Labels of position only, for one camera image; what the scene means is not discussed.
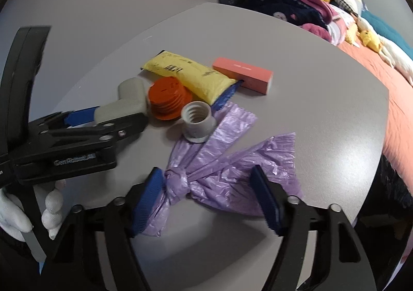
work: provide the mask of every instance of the yellow pouch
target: yellow pouch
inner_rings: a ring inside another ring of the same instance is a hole
[[[142,66],[161,76],[174,76],[191,92],[212,105],[235,79],[175,53],[163,51]]]

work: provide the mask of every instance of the white glove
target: white glove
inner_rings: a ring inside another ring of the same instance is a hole
[[[63,195],[60,190],[65,185],[61,180],[55,183],[55,189],[51,191],[45,200],[46,209],[42,214],[42,223],[49,232],[49,237],[54,240],[62,224]],[[16,240],[24,241],[23,233],[29,233],[33,225],[24,212],[15,205],[5,190],[0,189],[0,227]]]

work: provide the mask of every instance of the bed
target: bed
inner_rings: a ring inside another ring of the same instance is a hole
[[[377,289],[383,290],[413,247],[413,240],[406,246],[413,215],[413,49],[368,11],[362,0],[246,0],[242,7],[300,26],[330,42],[389,90],[383,154],[358,215],[361,222],[355,226]],[[394,220],[402,223],[398,235]]]

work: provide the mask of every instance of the stuffed animal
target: stuffed animal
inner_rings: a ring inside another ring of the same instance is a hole
[[[391,40],[383,36],[379,36],[379,39],[383,44],[383,48],[387,48],[392,57],[394,57],[394,67],[396,67],[400,74],[413,86],[413,60]]]
[[[360,47],[356,42],[357,33],[358,33],[357,24],[352,23],[346,31],[346,38],[344,40],[348,42],[349,44]]]
[[[379,36],[370,30],[360,32],[360,39],[364,46],[372,49],[374,52],[380,53],[383,44],[380,42]]]
[[[367,30],[367,31],[371,32],[374,37],[378,37],[377,32],[374,31],[373,27],[371,26],[371,24],[367,20],[365,20],[363,17],[356,17],[354,14],[351,14],[351,15],[354,18],[354,21],[356,22],[357,27],[359,28],[359,30],[361,32]],[[386,64],[388,64],[391,68],[394,68],[394,65],[395,65],[394,58],[392,57],[392,55],[390,54],[390,52],[388,51],[388,49],[385,46],[383,46],[382,49],[377,53],[379,54],[382,61],[384,61]]]

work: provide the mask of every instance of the metal screw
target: metal screw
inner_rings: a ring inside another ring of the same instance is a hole
[[[295,195],[290,195],[287,198],[287,201],[292,205],[298,205],[300,203],[300,199],[296,197]]]
[[[117,197],[115,200],[113,200],[113,204],[115,206],[121,206],[125,203],[125,198],[124,197]]]
[[[113,136],[112,135],[104,135],[104,136],[100,136],[99,139],[100,140],[110,140],[112,139]]]
[[[334,211],[334,212],[341,212],[341,206],[338,205],[338,204],[331,204],[331,205],[330,205],[330,208],[331,208],[331,210]]]
[[[75,205],[72,207],[72,213],[79,213],[83,211],[83,206],[82,205]]]

